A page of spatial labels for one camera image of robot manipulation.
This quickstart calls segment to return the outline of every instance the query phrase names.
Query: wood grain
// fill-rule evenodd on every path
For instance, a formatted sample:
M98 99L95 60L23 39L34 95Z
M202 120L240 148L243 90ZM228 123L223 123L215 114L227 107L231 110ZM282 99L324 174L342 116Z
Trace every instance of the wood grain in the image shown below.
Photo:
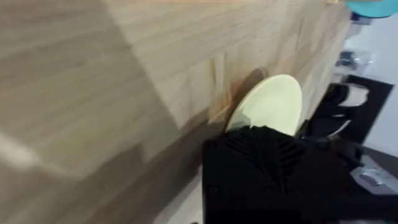
M0 2L0 222L168 220L249 74L295 76L304 119L348 19L323 0Z

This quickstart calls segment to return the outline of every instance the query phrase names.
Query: plate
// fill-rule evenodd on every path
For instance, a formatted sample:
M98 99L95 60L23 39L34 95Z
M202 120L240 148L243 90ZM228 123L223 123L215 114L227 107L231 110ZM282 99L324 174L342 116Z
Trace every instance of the plate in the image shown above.
M258 83L240 102L226 130L268 126L293 136L302 110L302 91L290 75L276 75Z

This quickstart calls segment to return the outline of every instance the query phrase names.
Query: black object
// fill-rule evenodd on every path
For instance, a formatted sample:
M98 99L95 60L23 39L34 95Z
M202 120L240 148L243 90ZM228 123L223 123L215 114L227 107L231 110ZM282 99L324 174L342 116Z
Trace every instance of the black object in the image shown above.
M350 124L340 132L342 138L363 144L394 86L355 75L348 75L345 82L365 86L369 90L368 100L352 115Z
M371 196L350 176L361 165L360 152L340 149L267 127L244 127L206 142L205 223L396 218L396 198Z

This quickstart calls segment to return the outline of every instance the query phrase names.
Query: teal object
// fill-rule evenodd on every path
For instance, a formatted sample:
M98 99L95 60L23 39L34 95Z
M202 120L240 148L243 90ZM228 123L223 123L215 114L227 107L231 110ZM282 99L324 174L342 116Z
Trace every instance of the teal object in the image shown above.
M378 2L346 1L352 11L367 17L387 17L398 12L398 0L383 0Z

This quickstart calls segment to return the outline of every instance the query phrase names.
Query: white wall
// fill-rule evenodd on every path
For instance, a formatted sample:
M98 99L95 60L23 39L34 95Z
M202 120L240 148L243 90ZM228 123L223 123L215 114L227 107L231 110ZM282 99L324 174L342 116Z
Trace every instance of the white wall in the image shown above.
M398 15L375 19L347 40L346 47L374 52L365 77L397 85L376 120L365 146L398 157Z

